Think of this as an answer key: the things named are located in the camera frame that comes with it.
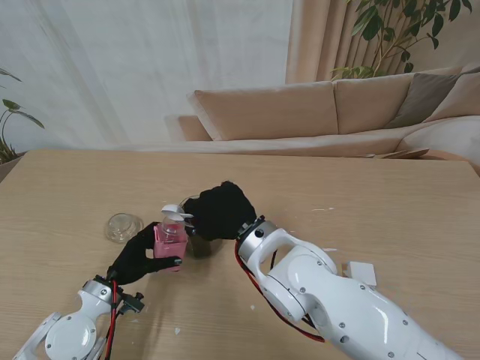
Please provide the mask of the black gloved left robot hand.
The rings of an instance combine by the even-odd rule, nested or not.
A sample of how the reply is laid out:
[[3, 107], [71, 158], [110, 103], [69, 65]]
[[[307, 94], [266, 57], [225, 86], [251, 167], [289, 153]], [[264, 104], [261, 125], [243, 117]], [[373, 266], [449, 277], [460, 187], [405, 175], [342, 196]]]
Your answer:
[[132, 284], [147, 274], [165, 269], [175, 269], [182, 264], [178, 256], [166, 258], [148, 258], [147, 250], [155, 246], [155, 227], [158, 222], [152, 222], [139, 231], [124, 246], [114, 263], [108, 268], [106, 279], [116, 281], [121, 285]]

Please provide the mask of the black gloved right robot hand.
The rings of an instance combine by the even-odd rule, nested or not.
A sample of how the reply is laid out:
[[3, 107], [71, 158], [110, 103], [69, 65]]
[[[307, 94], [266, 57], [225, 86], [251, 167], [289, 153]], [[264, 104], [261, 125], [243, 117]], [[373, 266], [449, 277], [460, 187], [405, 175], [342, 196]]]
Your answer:
[[197, 198], [187, 199], [182, 208], [192, 215], [191, 225], [206, 241], [234, 240], [244, 224], [252, 224], [257, 219], [251, 202], [231, 181], [204, 190]]

